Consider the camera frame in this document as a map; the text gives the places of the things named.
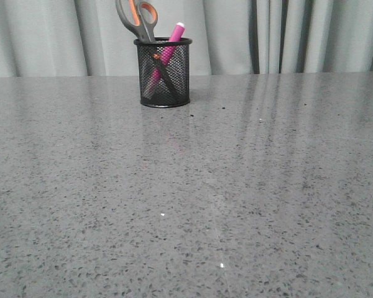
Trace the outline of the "grey curtain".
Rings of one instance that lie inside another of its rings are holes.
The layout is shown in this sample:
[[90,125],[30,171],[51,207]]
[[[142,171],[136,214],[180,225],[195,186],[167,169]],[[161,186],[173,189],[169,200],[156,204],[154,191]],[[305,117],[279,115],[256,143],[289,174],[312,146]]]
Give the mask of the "grey curtain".
[[[373,71],[373,1],[154,1],[192,75]],[[137,73],[114,1],[0,1],[0,77]]]

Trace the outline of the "black mesh pen holder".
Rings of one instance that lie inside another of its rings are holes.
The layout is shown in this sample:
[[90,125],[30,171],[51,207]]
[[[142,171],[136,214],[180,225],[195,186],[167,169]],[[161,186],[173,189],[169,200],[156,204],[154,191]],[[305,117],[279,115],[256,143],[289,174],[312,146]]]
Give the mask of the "black mesh pen holder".
[[140,103],[168,108],[190,102],[190,38],[170,42],[160,37],[155,42],[134,40],[139,65]]

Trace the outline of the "pink highlighter pen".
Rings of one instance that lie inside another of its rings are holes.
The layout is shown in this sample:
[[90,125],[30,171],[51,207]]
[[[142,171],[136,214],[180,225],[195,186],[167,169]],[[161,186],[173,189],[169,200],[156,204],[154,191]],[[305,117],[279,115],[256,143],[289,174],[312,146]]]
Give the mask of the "pink highlighter pen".
[[[169,38],[169,42],[179,42],[185,31],[185,24],[178,22]],[[153,70],[150,77],[148,86],[145,88],[143,96],[152,97],[155,91],[156,85],[167,75],[166,66],[170,62],[170,59],[176,50],[176,46],[165,47],[161,54],[154,53],[153,58],[156,63],[155,70]]]

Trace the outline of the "grey orange scissors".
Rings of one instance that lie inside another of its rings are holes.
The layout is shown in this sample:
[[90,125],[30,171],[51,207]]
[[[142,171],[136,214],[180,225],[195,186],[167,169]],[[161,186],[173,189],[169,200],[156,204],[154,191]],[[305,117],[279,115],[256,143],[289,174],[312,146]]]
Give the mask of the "grey orange scissors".
[[141,42],[155,42],[154,27],[158,14],[153,5],[144,1],[116,1],[116,10],[124,27]]

